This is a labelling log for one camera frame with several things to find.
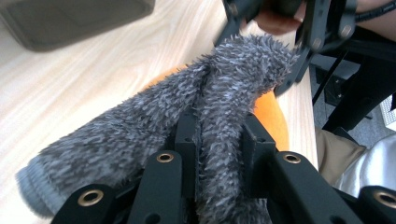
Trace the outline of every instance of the gray knit fabric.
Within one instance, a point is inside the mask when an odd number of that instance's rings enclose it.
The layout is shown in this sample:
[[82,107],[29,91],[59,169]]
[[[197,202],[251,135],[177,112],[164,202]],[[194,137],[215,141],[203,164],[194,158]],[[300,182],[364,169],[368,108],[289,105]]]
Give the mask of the gray knit fabric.
[[188,107],[203,141],[197,213],[201,223],[268,223],[265,200],[244,196],[238,139],[245,116],[280,84],[297,56],[271,36],[238,36],[188,68],[141,91],[43,149],[17,178],[21,195],[43,217],[91,183],[121,188]]

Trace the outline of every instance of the person's hand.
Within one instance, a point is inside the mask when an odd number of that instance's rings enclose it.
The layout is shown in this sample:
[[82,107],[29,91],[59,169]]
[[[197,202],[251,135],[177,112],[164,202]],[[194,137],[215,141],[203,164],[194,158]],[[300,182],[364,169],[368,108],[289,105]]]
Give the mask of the person's hand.
[[266,0],[259,15],[254,19],[259,27],[271,35],[283,35],[298,29],[305,15],[305,2],[300,5],[294,18],[275,13],[272,3],[275,0]]

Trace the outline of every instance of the orange object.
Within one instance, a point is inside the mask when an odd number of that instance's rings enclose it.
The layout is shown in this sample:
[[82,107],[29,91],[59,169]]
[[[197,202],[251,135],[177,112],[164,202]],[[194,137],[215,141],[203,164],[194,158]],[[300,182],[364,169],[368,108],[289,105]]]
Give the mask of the orange object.
[[[186,66],[173,68],[165,73],[160,74],[159,76],[152,79],[144,89],[157,84],[158,82],[164,80],[167,76],[172,75],[185,67]],[[267,132],[274,138],[276,142],[276,148],[279,151],[289,150],[288,125],[286,124],[285,117],[283,116],[282,110],[280,109],[272,91],[267,92],[257,99],[254,108],[254,114],[262,126],[264,126]]]

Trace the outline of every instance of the wooden table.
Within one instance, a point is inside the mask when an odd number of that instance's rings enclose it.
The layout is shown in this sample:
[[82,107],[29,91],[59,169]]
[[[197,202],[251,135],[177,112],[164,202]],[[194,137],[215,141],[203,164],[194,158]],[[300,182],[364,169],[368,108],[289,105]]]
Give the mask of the wooden table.
[[[48,223],[21,200],[15,174],[161,72],[209,53],[224,21],[221,1],[157,1],[143,20],[46,53],[24,49],[0,23],[0,223]],[[291,150],[317,165],[309,76],[278,101]]]

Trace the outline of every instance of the floor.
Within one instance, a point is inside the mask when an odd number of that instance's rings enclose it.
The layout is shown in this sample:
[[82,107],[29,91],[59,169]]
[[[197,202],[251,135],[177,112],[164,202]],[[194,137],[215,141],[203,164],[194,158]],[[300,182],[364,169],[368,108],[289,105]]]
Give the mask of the floor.
[[[311,90],[314,95],[318,89],[316,69],[315,67],[320,66],[324,69],[329,69],[333,62],[332,58],[323,56],[316,57],[310,66],[311,75]],[[342,63],[340,68],[335,70],[335,74],[344,74],[349,76],[353,74],[359,68],[356,64]],[[324,94],[322,93],[317,102],[314,105],[314,121],[316,127],[322,127],[327,118],[330,116],[334,106],[328,105],[324,101]],[[377,106],[371,113],[372,119],[363,119],[355,129],[349,131],[349,134],[360,144],[366,147],[371,147],[376,141],[395,133],[393,130],[385,127],[384,120],[382,117],[380,106]]]

